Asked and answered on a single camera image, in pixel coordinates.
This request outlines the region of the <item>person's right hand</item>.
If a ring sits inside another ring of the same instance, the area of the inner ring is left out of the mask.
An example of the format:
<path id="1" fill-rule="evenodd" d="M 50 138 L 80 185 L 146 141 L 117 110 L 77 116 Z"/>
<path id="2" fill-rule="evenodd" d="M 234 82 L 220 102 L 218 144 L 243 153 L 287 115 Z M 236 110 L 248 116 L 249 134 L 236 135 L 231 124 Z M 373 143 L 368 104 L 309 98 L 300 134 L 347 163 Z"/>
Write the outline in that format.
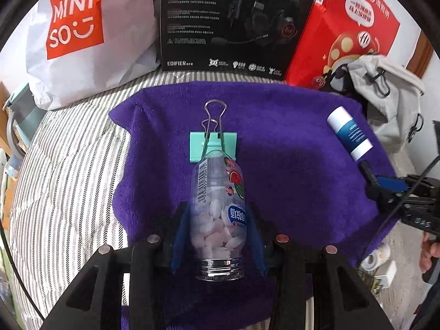
<path id="1" fill-rule="evenodd" d="M 439 258 L 439 242 L 431 238 L 431 234 L 425 232 L 421 243 L 421 255 L 419 259 L 419 267 L 421 272 L 426 273 L 433 266 L 433 259 Z"/>

